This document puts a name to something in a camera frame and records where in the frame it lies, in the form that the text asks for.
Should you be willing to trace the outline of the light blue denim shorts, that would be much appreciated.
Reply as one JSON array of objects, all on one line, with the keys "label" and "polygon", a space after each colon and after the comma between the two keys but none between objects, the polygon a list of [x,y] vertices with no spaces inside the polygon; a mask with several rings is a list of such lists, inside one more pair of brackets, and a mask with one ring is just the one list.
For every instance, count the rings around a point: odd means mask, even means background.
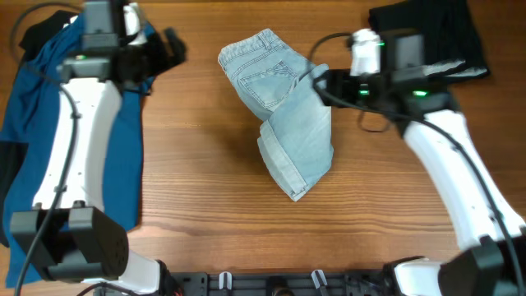
[{"label": "light blue denim shorts", "polygon": [[331,109],[312,88],[327,65],[312,65],[270,29],[223,47],[218,62],[262,122],[257,145],[271,177],[299,201],[332,165]]}]

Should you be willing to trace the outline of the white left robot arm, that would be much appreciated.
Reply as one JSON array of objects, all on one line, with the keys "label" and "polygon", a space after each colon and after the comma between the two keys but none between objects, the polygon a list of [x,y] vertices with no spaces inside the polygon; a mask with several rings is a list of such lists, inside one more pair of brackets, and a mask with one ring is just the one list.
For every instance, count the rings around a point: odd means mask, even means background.
[{"label": "white left robot arm", "polygon": [[128,295],[181,295],[167,266],[133,252],[126,230],[106,214],[103,180],[123,90],[185,61],[173,29],[141,44],[110,43],[70,54],[59,67],[58,120],[32,205],[10,228],[25,254],[15,293],[29,270],[47,281],[85,282]]}]

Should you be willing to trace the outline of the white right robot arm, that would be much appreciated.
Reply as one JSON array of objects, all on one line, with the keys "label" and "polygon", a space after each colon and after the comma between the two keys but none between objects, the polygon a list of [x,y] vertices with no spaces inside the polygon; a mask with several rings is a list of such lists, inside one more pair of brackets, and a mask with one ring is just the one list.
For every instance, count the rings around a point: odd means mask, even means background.
[{"label": "white right robot arm", "polygon": [[502,196],[442,81],[421,67],[350,76],[329,70],[312,84],[324,104],[376,113],[419,158],[450,216],[460,253],[392,261],[384,295],[523,295],[525,221]]}]

